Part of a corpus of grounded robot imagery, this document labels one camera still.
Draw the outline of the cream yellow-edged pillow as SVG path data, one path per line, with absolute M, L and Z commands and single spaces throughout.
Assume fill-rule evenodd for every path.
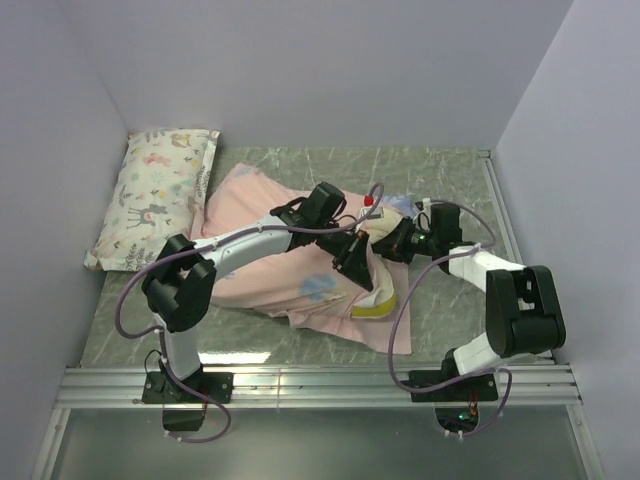
M 368 235 L 367 262 L 372 274 L 373 290 L 355 302 L 351 308 L 354 319 L 378 320 L 389 315 L 396 304 L 392 276 L 380 254 L 373 247 L 386 238 L 400 223 L 402 216 L 386 207 L 378 207 L 357 227 L 358 233 Z

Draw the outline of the pink pillowcase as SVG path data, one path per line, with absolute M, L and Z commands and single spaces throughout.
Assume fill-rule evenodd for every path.
M 242 229 L 299 195 L 259 169 L 239 163 L 196 215 L 189 238 L 196 241 Z M 359 342 L 380 353 L 409 354 L 410 314 L 404 312 L 398 326 L 393 324 L 394 309 L 378 320 L 352 318 L 353 304 L 369 292 L 338 273 L 332 260 L 314 244 L 256 260 L 218 280 L 212 301 L 222 307 L 287 317 L 293 328 Z M 393 279 L 397 306 L 409 289 L 408 267 L 383 261 Z

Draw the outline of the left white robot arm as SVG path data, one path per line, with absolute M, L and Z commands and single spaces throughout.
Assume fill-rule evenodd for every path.
M 360 228 L 378 207 L 371 198 L 352 223 L 337 215 L 346 199 L 337 187 L 322 182 L 306 197 L 270 210 L 257 222 L 201 244 L 171 238 L 151 265 L 142 291 L 159 328 L 160 370 L 166 390 L 179 402 L 205 399 L 209 392 L 200 360 L 196 326 L 210 305 L 217 280 L 262 258 L 316 244 L 333 258 L 332 266 L 352 283 L 370 291 L 368 235 Z

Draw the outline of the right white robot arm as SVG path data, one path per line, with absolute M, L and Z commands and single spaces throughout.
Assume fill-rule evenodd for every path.
M 486 374 L 512 358 L 558 349 L 566 342 L 550 269 L 505 260 L 481 243 L 464 240 L 462 210 L 455 203 L 435 202 L 422 222 L 385 208 L 367 227 L 380 257 L 405 264 L 416 255 L 429 257 L 431 268 L 484 293 L 485 331 L 448 352 L 441 364 L 442 391 L 455 400 L 474 390 L 474 373 Z

